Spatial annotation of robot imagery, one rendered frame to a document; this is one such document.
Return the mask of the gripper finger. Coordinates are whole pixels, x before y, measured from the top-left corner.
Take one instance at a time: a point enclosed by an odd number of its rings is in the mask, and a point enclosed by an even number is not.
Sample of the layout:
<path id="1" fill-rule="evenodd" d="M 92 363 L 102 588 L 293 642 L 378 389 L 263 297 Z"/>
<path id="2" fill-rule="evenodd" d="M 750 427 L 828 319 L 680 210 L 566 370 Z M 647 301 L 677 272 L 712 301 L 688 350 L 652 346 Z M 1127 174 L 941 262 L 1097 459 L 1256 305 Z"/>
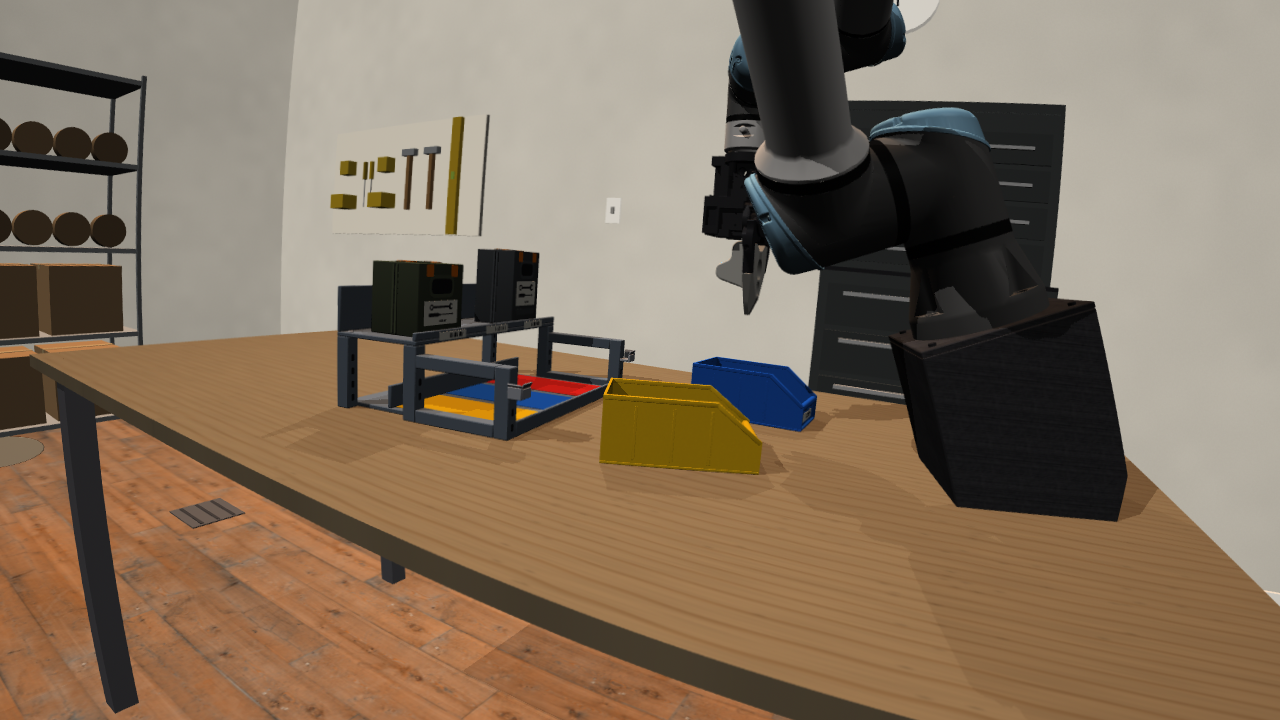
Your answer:
<path id="1" fill-rule="evenodd" d="M 763 279 L 764 279 L 764 275 L 765 275 L 765 268 L 767 268 L 767 263 L 768 263 L 768 258 L 769 258 L 769 252 L 771 252 L 771 246 L 767 242 L 767 240 L 765 240 L 765 243 L 758 243 L 758 246 L 759 246 L 759 250 L 760 250 L 760 255 L 759 255 L 759 263 L 758 263 L 758 268 L 756 268 L 756 301 L 759 299 L 759 293 L 760 293 L 760 290 L 762 290 L 762 283 L 763 283 Z M 755 301 L 755 304 L 756 304 L 756 301 Z M 755 306 L 755 304 L 753 305 L 753 307 Z"/>
<path id="2" fill-rule="evenodd" d="M 756 242 L 756 213 L 753 213 L 748 227 L 742 228 L 742 241 L 733 243 L 730 260 L 716 266 L 716 275 L 721 281 L 742 287 L 744 315 L 750 313 L 756 301 L 756 268 L 760 255 Z"/>

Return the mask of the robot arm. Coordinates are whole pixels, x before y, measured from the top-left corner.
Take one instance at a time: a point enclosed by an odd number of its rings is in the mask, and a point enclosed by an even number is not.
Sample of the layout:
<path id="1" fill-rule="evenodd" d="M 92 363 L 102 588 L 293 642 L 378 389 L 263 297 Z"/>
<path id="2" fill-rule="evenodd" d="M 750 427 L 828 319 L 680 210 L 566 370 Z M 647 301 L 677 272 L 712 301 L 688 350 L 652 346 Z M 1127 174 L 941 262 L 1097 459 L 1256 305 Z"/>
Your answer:
<path id="1" fill-rule="evenodd" d="M 893 0 L 732 1 L 740 35 L 724 152 L 756 152 L 744 184 L 783 272 L 904 243 L 914 340 L 989 331 L 1050 307 L 972 111 L 893 117 L 869 141 L 851 126 L 844 73 L 906 45 Z"/>

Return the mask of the blue bin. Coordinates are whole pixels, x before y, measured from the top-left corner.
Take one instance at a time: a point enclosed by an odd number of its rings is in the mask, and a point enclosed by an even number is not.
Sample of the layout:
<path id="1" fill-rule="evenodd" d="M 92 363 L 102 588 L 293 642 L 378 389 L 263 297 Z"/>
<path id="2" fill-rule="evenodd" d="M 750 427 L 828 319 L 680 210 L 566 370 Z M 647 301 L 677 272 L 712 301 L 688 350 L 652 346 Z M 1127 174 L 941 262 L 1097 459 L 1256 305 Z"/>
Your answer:
<path id="1" fill-rule="evenodd" d="M 691 384 L 713 386 L 751 424 L 801 432 L 815 416 L 817 395 L 788 366 L 709 357 L 692 363 Z"/>

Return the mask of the yellow bin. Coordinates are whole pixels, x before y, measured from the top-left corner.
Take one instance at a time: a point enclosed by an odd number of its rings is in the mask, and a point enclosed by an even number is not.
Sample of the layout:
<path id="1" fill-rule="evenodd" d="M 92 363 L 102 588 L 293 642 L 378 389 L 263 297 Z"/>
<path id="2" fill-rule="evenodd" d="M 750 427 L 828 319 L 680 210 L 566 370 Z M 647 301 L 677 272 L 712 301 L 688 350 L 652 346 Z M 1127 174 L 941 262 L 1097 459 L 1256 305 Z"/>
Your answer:
<path id="1" fill-rule="evenodd" d="M 599 462 L 755 475 L 762 439 L 749 423 L 713 386 L 611 378 Z"/>

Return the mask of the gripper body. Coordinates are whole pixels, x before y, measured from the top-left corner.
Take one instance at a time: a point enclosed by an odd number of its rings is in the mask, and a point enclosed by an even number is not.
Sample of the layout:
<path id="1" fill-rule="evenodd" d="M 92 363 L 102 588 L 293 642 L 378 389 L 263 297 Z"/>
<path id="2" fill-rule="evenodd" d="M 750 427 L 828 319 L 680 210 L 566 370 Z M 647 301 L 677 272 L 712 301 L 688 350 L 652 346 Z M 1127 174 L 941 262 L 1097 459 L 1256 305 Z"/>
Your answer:
<path id="1" fill-rule="evenodd" d="M 741 240 L 742 228 L 748 227 L 748 220 L 755 213 L 744 186 L 751 172 L 756 172 L 755 154 L 739 151 L 712 156 L 710 167 L 716 167 L 714 195 L 704 199 L 701 233 L 717 238 Z M 742 196 L 748 199 L 730 199 Z"/>

